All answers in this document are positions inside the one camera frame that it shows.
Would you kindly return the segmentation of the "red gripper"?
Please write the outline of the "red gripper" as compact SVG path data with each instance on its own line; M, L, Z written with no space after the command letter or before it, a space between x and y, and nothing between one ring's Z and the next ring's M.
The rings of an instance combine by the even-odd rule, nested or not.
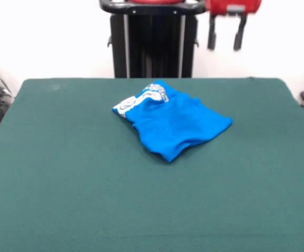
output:
M261 0L206 0L205 7L210 12L207 49L215 49L216 15L240 14L240 23L234 40L234 51L241 50L243 34L247 23L247 14L256 13L260 5Z

